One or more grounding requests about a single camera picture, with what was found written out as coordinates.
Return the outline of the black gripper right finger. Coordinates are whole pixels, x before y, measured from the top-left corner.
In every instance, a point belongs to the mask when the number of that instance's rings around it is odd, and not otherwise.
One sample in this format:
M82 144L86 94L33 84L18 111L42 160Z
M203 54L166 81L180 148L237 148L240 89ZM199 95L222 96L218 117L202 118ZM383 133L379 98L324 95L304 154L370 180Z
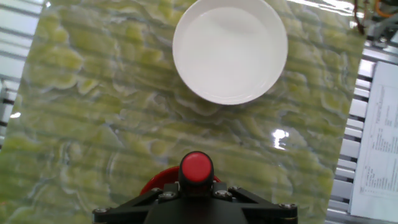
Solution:
M233 223L298 223L296 204L272 203L242 187L214 182L213 199L223 212L222 217L232 218Z

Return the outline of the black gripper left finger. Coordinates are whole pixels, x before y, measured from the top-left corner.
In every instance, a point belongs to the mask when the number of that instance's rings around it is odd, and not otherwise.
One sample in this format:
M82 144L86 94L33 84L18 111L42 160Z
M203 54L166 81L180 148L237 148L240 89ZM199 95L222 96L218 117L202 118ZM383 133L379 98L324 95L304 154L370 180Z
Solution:
M176 199L179 183L165 184L163 189L153 188L148 192L116 207L96 208L92 211L93 223L145 223L148 213L159 204L161 195Z

